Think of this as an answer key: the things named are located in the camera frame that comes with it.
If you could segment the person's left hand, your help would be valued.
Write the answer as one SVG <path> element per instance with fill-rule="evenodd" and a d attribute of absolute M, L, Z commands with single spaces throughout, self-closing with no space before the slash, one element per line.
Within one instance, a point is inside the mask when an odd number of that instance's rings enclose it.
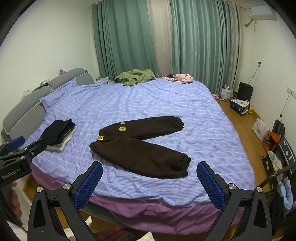
<path fill-rule="evenodd" d="M 20 207 L 18 194 L 14 189 L 12 189 L 12 192 L 11 192 L 11 204 L 12 204 L 11 210 L 13 214 L 18 220 L 20 220 L 22 217 L 22 211 Z"/>

